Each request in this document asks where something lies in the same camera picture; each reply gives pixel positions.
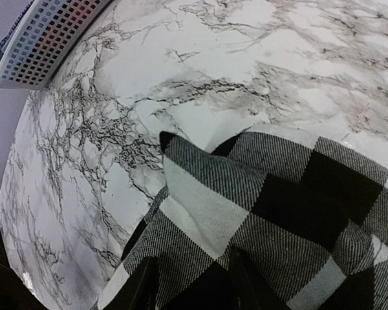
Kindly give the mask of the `black white plaid shirt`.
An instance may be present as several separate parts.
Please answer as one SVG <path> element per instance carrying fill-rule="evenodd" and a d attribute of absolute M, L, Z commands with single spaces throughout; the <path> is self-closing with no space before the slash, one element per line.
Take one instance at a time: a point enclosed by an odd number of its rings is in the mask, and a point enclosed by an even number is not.
<path fill-rule="evenodd" d="M 388 169 L 302 130 L 249 129 L 205 152 L 159 135 L 166 184 L 95 309 L 145 257 L 156 309 L 234 309 L 232 247 L 290 309 L 388 309 Z"/>

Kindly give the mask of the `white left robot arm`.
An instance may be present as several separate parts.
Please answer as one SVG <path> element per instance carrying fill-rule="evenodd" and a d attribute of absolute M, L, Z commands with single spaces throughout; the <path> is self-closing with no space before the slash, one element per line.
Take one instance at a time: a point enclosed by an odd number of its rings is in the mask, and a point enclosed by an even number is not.
<path fill-rule="evenodd" d="M 0 230 L 0 309 L 45 310 L 46 307 L 10 267 Z"/>

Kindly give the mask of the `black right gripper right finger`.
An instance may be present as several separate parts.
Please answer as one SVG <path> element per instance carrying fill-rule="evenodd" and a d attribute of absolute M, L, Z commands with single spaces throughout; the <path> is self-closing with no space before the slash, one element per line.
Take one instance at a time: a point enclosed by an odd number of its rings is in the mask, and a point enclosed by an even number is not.
<path fill-rule="evenodd" d="M 290 309 L 268 285 L 244 250 L 232 247 L 229 274 L 235 292 L 234 309 Z"/>

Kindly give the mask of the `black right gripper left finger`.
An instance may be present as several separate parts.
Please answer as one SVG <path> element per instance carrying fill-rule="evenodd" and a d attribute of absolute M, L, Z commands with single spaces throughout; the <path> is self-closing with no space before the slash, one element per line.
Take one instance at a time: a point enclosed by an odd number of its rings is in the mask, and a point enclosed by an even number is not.
<path fill-rule="evenodd" d="M 156 309 L 158 259 L 145 257 L 103 309 Z"/>

